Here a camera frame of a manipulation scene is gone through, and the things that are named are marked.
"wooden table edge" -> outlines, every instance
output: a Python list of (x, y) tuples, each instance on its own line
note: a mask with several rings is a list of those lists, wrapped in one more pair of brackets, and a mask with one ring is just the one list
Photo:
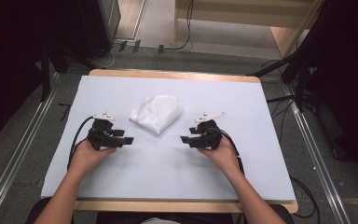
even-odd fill
[(93, 77), (152, 77), (152, 78), (176, 78), (176, 79), (192, 79), (192, 80), (260, 83), (260, 78), (258, 77), (208, 74), (208, 73), (192, 73), (192, 72), (165, 72), (165, 71), (153, 71), (153, 70), (94, 69), (89, 72), (89, 75)]
[[(291, 202), (267, 201), (280, 204), (289, 213), (298, 210), (296, 200)], [(178, 201), (107, 201), (77, 200), (75, 210), (126, 212), (178, 212), (178, 213), (242, 213), (240, 203), (234, 202), (178, 202)]]

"person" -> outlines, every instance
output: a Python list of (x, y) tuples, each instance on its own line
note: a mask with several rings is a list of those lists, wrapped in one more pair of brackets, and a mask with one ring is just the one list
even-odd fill
[[(103, 158), (115, 151), (115, 148), (102, 151), (95, 150), (87, 139), (78, 144), (69, 170), (57, 191), (51, 199), (44, 202), (42, 209), (39, 208), (39, 210), (42, 210), (41, 212), (31, 212), (32, 214), (39, 214), (29, 217), (27, 223), (73, 223), (76, 195), (82, 179)], [(214, 165), (226, 176), (237, 193), (247, 223), (285, 223), (280, 215), (260, 197), (245, 175), (241, 173), (234, 148), (225, 137), (222, 138), (217, 149), (198, 148), (198, 151), (211, 159)], [(287, 210), (285, 211), (287, 213), (285, 215), (289, 216), (288, 220), (291, 222), (290, 214)], [(155, 223), (232, 223), (231, 214), (147, 214), (130, 212), (102, 212), (98, 214), (97, 223), (152, 223), (153, 218), (151, 217), (161, 218), (157, 219)]]

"aluminum rail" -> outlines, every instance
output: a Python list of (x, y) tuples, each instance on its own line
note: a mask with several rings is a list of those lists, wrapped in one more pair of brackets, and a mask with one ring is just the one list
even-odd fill
[(48, 108), (50, 107), (51, 101), (55, 96), (59, 81), (60, 75), (58, 73), (55, 73), (53, 78), (51, 79), (52, 90), (48, 95), (48, 98), (45, 102), (39, 104), (31, 122), (29, 123), (24, 135), (22, 136), (19, 144), (16, 147), (16, 150), (14, 151), (9, 163), (7, 164), (5, 171), (0, 177), (0, 206), (7, 195), (7, 192), (16, 176), (16, 173), (20, 169), (22, 161), (24, 160), (28, 148), (30, 147), (37, 131), (39, 130), (40, 124), (42, 123), (43, 118), (48, 111)]
[[(284, 88), (286, 94), (295, 94), (290, 84), (285, 84)], [(341, 197), (339, 196), (337, 188), (334, 184), (334, 181), (331, 178), (330, 173), (328, 172), (328, 169), (324, 164), (322, 155), (319, 151), (318, 146), (316, 145), (315, 139), (312, 136), (310, 127), (308, 126), (308, 123), (303, 113), (298, 110), (296, 104), (292, 104), (291, 107), (337, 223), (350, 224), (351, 222), (345, 210), (344, 203), (342, 202)]]

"hand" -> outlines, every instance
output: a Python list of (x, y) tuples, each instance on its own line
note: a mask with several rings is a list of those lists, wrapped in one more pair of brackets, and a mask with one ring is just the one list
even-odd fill
[(223, 136), (220, 140), (220, 144), (217, 149), (210, 150), (202, 147), (199, 148), (199, 152), (211, 159), (214, 165), (225, 175), (233, 171), (240, 170), (234, 146), (231, 145), (225, 136)]
[(105, 150), (95, 150), (90, 141), (85, 139), (76, 147), (74, 157), (72, 158), (71, 165), (68, 172), (75, 172), (82, 178), (86, 176), (100, 161), (116, 152), (113, 147)]

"wooden panel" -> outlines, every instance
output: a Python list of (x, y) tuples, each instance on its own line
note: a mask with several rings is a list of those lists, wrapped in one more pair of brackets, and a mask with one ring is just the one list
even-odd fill
[[(252, 25), (297, 27), (317, 0), (198, 0), (192, 19)], [(178, 19), (185, 19), (188, 2), (177, 0)]]
[[(268, 202), (283, 205), (289, 213), (298, 210), (296, 201), (289, 203)], [(127, 211), (127, 212), (199, 212), (199, 213), (242, 213), (236, 202), (130, 202), (130, 201), (86, 201), (78, 200), (75, 210), (88, 211)]]
[(159, 72), (141, 70), (103, 70), (95, 69), (89, 72), (90, 76), (100, 77), (154, 77), (154, 78), (178, 78), (211, 81), (239, 81), (239, 82), (260, 82), (258, 77), (247, 76), (228, 76), (202, 73), (179, 73), (179, 72)]
[(116, 39), (134, 40), (145, 8), (145, 0), (118, 0), (121, 20), (117, 28)]
[(321, 3), (322, 0), (313, 2), (307, 13), (297, 21), (296, 28), (271, 27), (271, 32), (283, 57), (290, 53), (304, 30), (316, 20)]

